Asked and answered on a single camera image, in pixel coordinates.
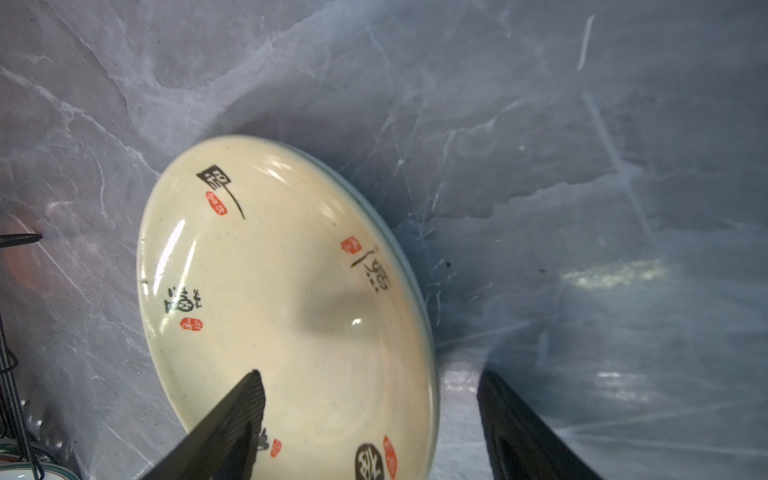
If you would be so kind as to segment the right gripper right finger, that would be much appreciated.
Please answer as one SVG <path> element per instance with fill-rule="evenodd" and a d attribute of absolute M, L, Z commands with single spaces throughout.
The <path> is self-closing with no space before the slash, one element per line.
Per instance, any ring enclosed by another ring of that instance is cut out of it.
<path fill-rule="evenodd" d="M 597 479 L 497 373 L 481 374 L 477 400 L 495 479 Z"/>

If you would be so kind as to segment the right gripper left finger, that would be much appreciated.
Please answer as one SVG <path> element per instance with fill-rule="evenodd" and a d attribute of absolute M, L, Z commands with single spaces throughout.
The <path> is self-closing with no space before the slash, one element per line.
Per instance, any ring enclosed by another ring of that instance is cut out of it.
<path fill-rule="evenodd" d="M 147 479 L 249 479 L 256 463 L 266 406 L 260 372 L 252 370 Z"/>

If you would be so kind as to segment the black wire dish rack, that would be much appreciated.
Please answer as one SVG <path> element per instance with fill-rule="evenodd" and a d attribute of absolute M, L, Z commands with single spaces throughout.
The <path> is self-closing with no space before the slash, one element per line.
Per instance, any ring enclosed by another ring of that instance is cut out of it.
<path fill-rule="evenodd" d="M 31 465 L 33 479 L 44 479 L 45 472 L 31 450 L 24 415 L 21 408 L 14 370 L 19 361 L 7 343 L 4 324 L 1 324 L 1 395 L 3 397 L 6 415 L 11 425 L 12 436 L 17 440 L 20 449 L 20 459 L 27 460 Z"/>

